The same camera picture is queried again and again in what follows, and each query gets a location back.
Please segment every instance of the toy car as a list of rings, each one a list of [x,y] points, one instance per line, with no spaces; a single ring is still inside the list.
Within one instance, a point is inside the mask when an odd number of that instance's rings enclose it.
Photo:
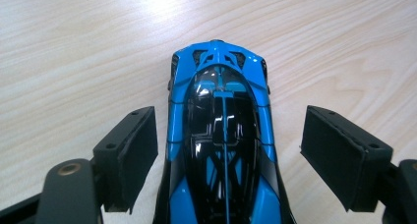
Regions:
[[[277,166],[266,61],[221,40],[174,53],[153,223],[295,223]]]

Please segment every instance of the table surface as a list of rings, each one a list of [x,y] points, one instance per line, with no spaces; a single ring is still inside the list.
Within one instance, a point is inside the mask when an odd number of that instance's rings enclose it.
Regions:
[[[133,214],[151,223],[174,51],[223,39],[263,56],[275,145],[298,223],[381,223],[346,213],[300,154],[307,105],[331,109],[416,158],[417,0],[0,0],[0,209],[47,171],[154,105],[159,155]]]

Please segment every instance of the light wood grain surface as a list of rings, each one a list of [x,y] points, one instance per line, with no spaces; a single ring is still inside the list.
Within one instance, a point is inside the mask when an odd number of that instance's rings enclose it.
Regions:
[[[0,0],[0,209],[47,171],[154,105],[159,156],[132,216],[151,223],[162,175],[170,58],[214,38],[268,63],[279,166],[298,223],[381,223],[346,213],[300,155],[308,104],[417,157],[417,0]]]

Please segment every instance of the blue toy car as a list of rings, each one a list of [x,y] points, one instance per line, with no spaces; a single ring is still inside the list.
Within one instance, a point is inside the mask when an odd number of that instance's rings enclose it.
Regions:
[[[277,166],[265,60],[221,40],[174,53],[153,223],[295,223]]]

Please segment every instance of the wooden table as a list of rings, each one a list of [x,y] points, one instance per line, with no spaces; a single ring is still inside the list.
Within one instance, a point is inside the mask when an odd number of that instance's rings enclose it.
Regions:
[[[47,171],[154,105],[159,156],[132,216],[151,223],[164,157],[170,59],[214,38],[265,57],[279,166],[298,223],[381,223],[345,213],[300,155],[308,104],[417,157],[417,0],[0,0],[0,209]]]

